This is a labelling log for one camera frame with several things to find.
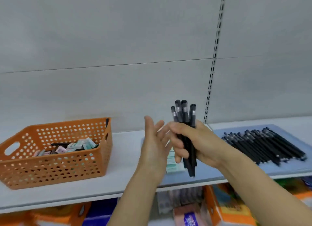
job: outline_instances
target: forearm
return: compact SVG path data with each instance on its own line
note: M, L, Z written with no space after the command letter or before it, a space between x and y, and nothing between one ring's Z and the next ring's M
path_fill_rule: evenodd
M219 170L261 225L311 225L310 209L241 152L233 151Z
M147 225L157 182L149 173L137 169L118 202L108 226Z

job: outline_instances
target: left hand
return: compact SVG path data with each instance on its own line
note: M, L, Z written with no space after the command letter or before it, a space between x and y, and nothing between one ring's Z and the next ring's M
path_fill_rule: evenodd
M145 116L145 139L141 148L141 156L137 171L147 173L149 180L159 185L166 173L167 156L172 147L169 126L163 120L154 125L150 116Z

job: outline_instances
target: bundle of black pens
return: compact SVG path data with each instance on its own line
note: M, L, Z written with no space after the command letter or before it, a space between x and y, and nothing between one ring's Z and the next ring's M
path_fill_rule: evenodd
M174 106L171 106L171 113L174 118L174 122L182 122L195 128L196 105L191 104L189 114L188 102L186 100L182 100L181 102L180 100L176 100L175 105L177 109ZM183 141L184 148L189 152L189 157L187 159L183 158L184 167L188 169L189 176L194 177L195 166L197 166L195 148L188 137L181 134L177 135L177 137Z
M241 133L224 133L222 139L234 148L240 150L256 164L273 162L280 166L281 161L290 159L305 161L306 154L298 147L275 133L268 127L260 130L246 130Z

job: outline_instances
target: orange plastic basket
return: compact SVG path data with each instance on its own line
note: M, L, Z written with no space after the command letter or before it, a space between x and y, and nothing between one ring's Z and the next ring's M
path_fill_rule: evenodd
M104 176L113 146L111 118L83 119L32 125L0 144L0 180L11 189L39 187ZM97 148L32 157L37 150L52 150L51 143L76 142L90 137ZM10 155L5 150L20 146Z

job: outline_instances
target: right hand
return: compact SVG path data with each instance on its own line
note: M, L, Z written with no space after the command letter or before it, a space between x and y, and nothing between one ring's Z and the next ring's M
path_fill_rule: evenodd
M174 158L177 163L181 162L182 157L187 159L189 153L176 134L187 136L197 149L197 159L214 168L220 167L236 152L235 148L219 138L199 120L196 120L196 128L179 122L170 122L168 125L172 131L170 141L174 147Z

